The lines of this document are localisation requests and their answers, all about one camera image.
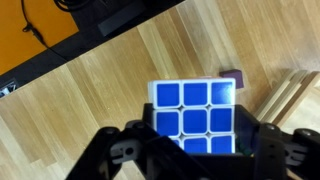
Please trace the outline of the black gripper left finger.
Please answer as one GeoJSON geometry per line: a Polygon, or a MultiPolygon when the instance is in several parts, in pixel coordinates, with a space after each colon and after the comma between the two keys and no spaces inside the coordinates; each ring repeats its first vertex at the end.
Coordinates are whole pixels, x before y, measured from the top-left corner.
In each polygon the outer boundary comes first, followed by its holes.
{"type": "Polygon", "coordinates": [[[120,131],[99,129],[66,180],[113,180],[124,162],[133,161],[146,180],[213,180],[194,157],[152,127],[154,109],[144,105],[141,120],[132,120],[120,131]]]}

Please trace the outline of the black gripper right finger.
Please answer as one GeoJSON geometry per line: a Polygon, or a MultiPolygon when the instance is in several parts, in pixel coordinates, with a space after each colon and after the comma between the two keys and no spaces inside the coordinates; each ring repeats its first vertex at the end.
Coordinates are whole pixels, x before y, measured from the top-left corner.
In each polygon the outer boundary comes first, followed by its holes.
{"type": "Polygon", "coordinates": [[[261,123],[242,105],[235,106],[235,132],[253,153],[254,180],[287,180],[287,170],[303,180],[320,180],[320,133],[298,128],[292,134],[261,123]]]}

